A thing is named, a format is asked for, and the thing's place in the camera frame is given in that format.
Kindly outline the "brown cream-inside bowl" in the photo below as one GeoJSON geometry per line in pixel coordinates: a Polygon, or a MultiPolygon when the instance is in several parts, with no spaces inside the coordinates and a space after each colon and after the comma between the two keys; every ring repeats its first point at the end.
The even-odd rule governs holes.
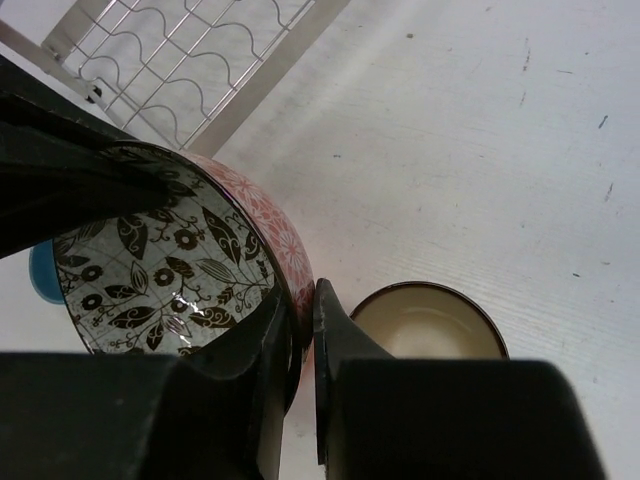
{"type": "Polygon", "coordinates": [[[386,286],[362,300],[351,319],[396,358],[509,357],[491,317],[469,297],[437,283],[386,286]]]}

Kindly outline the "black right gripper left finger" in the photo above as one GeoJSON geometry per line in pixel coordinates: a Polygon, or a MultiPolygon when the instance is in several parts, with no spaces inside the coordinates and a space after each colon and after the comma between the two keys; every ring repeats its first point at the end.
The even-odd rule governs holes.
{"type": "Polygon", "coordinates": [[[5,479],[275,479],[289,328],[273,288],[196,353],[1,357],[5,479]]]}

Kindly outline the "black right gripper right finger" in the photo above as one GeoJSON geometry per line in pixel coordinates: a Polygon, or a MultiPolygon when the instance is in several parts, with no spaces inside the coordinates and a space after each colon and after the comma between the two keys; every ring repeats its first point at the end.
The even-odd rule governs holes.
{"type": "Polygon", "coordinates": [[[396,359],[326,279],[313,300],[317,458],[329,479],[602,479],[574,391],[536,360],[396,359]]]}

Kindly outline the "floral black-white patterned bowl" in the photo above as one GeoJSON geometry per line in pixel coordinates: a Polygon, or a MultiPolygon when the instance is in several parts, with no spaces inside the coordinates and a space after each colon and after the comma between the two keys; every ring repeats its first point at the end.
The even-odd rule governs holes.
{"type": "Polygon", "coordinates": [[[291,324],[287,393],[294,395],[311,343],[314,279],[283,210],[245,176],[202,156],[119,141],[99,157],[154,176],[168,197],[54,239],[61,293],[86,349],[191,355],[279,288],[291,324]]]}

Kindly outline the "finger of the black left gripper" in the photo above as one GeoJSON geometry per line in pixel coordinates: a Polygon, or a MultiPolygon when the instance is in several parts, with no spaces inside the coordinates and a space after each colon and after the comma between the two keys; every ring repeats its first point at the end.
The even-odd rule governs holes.
{"type": "Polygon", "coordinates": [[[161,207],[167,183],[133,138],[1,60],[1,254],[88,223],[161,207]]]}

